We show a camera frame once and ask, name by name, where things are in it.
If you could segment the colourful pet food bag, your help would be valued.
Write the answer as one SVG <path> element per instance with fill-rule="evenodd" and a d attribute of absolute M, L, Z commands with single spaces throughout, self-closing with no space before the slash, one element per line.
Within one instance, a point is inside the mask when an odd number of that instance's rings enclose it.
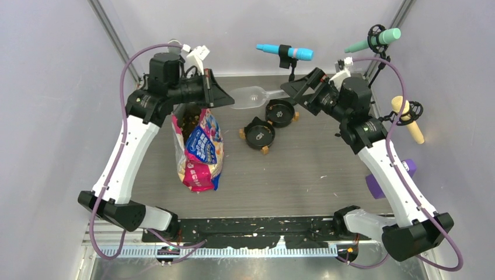
<path fill-rule="evenodd" d="M 224 140 L 208 108 L 181 104 L 172 112 L 176 170 L 192 192 L 217 190 L 224 161 Z"/>

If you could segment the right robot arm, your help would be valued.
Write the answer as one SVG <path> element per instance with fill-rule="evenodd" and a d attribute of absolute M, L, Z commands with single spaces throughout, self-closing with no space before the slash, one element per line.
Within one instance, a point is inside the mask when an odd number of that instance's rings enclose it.
<path fill-rule="evenodd" d="M 338 81 L 315 68 L 281 89 L 310 113 L 321 112 L 339 123 L 339 133 L 378 182 L 393 211 L 392 218 L 352 205 L 334 213 L 333 231 L 340 239 L 359 234 L 376 240 L 402 262 L 437 247 L 454 221 L 439 213 L 422 195 L 387 141 L 382 122 L 370 114 L 372 93 L 362 78 Z"/>

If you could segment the clear plastic scoop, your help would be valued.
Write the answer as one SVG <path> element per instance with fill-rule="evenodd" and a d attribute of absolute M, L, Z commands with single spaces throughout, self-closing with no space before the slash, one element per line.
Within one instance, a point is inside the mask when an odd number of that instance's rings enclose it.
<path fill-rule="evenodd" d="M 289 97 L 282 89 L 264 90 L 260 86 L 241 87 L 230 91 L 228 94 L 235 101 L 234 104 L 230 105 L 230 108 L 237 110 L 253 109 L 264 105 L 269 100 Z"/>

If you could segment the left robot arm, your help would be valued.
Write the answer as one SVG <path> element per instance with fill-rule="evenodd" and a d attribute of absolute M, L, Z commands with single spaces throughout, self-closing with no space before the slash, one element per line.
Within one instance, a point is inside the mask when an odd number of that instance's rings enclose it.
<path fill-rule="evenodd" d="M 178 237 L 177 216 L 166 209 L 131 199 L 135 177 L 153 139 L 171 116 L 178 145 L 178 172 L 194 191 L 215 189 L 221 174 L 224 144 L 211 109 L 232 105 L 203 55 L 155 54 L 145 87 L 129 95 L 124 120 L 109 161 L 90 191 L 78 202 L 93 217 L 126 231 L 155 229 L 171 242 Z"/>

